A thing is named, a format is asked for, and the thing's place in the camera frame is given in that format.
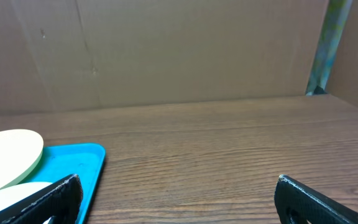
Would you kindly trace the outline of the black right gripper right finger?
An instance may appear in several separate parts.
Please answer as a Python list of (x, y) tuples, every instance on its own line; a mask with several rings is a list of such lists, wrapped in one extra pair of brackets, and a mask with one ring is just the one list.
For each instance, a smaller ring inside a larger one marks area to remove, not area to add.
[(358, 213), (305, 184), (280, 175), (274, 203), (281, 224), (358, 224)]

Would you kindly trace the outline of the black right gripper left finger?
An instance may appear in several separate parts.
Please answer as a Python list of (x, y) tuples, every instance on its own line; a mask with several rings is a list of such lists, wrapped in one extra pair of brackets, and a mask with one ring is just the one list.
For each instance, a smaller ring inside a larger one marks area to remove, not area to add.
[(0, 211), (0, 224), (75, 224), (83, 189), (70, 174)]

